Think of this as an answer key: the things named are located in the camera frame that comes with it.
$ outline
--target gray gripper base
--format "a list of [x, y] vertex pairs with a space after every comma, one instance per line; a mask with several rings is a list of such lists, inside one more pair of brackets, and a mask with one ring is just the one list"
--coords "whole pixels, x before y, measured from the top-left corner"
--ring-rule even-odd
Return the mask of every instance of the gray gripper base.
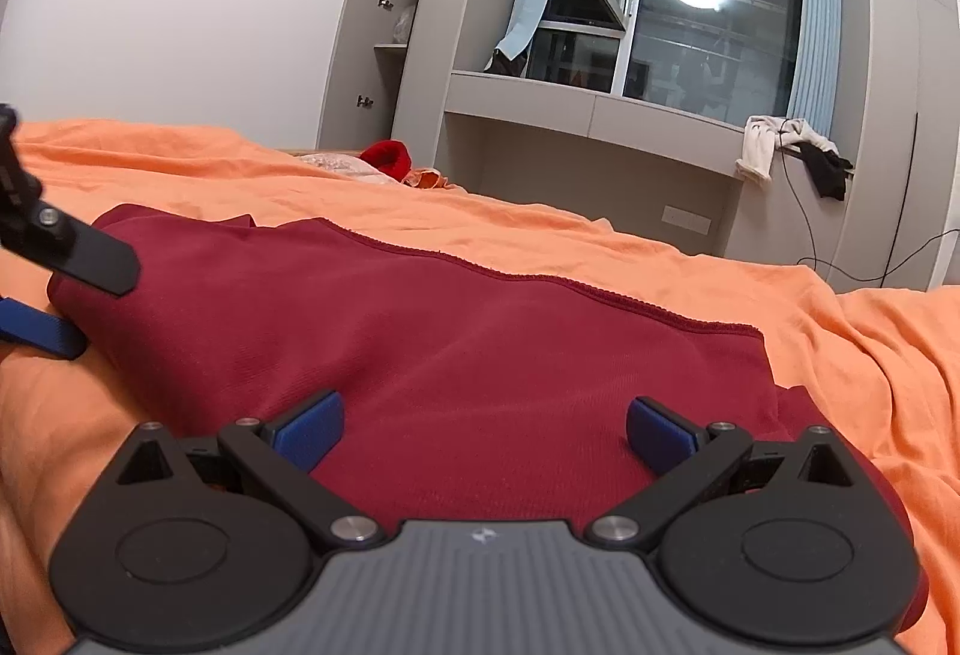
[[[116, 650], [78, 642], [74, 655]], [[326, 565], [272, 628], [219, 655], [757, 655], [676, 609], [645, 563], [563, 522], [407, 522]], [[837, 650], [894, 655], [889, 639]]]

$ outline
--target wardrobe door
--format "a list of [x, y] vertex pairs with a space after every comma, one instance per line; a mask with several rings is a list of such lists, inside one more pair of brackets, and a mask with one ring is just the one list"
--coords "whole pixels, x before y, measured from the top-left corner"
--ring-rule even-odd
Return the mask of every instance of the wardrobe door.
[[[960, 26], [956, 8], [937, 0], [917, 0], [920, 71], [917, 94], [917, 143], [896, 235], [891, 267], [944, 231], [956, 169], [960, 108]], [[930, 284], [939, 242], [887, 276], [885, 286], [925, 290]]]
[[[883, 273], [904, 200], [917, 112], [917, 0], [871, 0], [870, 82], [853, 186], [834, 264], [857, 278]], [[835, 268], [837, 292], [878, 287]]]

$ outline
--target window sill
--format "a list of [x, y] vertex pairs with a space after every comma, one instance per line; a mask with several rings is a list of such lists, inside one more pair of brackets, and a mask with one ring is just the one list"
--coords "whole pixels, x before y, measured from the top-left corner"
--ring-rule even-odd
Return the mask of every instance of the window sill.
[[455, 71], [445, 110], [604, 140], [737, 177], [743, 130], [654, 102], [529, 78]]

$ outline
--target window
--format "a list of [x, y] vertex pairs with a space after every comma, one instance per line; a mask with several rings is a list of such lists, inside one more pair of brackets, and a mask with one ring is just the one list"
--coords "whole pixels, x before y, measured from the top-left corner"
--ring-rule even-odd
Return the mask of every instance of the window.
[[624, 95], [743, 126], [786, 113], [800, 0], [640, 0]]
[[743, 126], [782, 116], [802, 0], [549, 0], [526, 76]]

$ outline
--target wall outlet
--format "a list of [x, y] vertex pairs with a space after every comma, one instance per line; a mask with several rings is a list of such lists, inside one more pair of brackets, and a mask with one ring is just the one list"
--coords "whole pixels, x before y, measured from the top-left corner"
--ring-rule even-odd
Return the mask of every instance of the wall outlet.
[[706, 216], [682, 211], [672, 205], [664, 205], [664, 215], [661, 220], [669, 225], [674, 225], [675, 228], [689, 229], [691, 232], [699, 232], [701, 235], [706, 235], [710, 231], [710, 220]]

